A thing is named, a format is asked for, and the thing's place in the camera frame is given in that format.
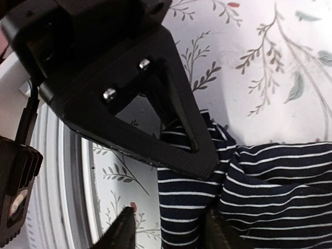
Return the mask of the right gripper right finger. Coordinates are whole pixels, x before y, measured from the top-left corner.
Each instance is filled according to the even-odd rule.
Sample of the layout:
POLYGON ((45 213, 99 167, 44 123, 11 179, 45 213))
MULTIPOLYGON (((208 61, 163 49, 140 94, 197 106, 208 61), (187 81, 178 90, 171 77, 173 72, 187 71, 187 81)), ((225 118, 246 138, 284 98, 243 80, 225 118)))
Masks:
POLYGON ((249 248, 249 244, 223 219, 217 209, 209 209, 206 213, 206 248, 245 249, 249 248))

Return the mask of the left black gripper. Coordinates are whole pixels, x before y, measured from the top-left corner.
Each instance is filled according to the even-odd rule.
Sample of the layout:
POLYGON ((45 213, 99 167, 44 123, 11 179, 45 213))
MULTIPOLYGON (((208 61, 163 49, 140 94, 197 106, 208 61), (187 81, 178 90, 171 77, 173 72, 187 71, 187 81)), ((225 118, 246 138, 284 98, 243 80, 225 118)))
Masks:
POLYGON ((171 1, 1 1, 1 30, 25 70, 46 78, 160 25, 171 1))

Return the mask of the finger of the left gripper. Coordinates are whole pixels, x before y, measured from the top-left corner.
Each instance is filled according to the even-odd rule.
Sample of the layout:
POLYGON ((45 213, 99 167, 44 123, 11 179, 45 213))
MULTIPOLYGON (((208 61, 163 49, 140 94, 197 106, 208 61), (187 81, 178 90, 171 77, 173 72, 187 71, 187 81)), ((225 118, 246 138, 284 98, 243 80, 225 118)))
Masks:
POLYGON ((87 64, 65 63, 39 90, 71 130, 102 146, 198 179, 217 166, 173 37, 163 26, 87 64))

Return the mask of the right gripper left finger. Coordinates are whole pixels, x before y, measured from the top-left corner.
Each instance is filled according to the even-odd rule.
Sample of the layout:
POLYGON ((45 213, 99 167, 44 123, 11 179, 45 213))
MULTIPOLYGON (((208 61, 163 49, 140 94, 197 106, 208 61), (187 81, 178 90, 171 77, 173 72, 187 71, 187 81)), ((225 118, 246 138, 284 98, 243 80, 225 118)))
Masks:
POLYGON ((125 207, 103 236, 91 249, 132 249, 135 248, 134 208, 125 207))

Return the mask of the navy striped underwear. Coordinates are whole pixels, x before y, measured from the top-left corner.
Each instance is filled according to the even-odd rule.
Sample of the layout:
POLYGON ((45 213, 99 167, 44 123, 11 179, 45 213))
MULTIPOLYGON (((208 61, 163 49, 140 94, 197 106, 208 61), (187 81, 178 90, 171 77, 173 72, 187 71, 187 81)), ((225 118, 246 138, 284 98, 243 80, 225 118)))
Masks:
POLYGON ((203 215, 215 204, 254 248, 331 248, 331 142, 240 146, 201 116, 218 154, 206 180, 159 168, 162 248, 203 248, 203 215))

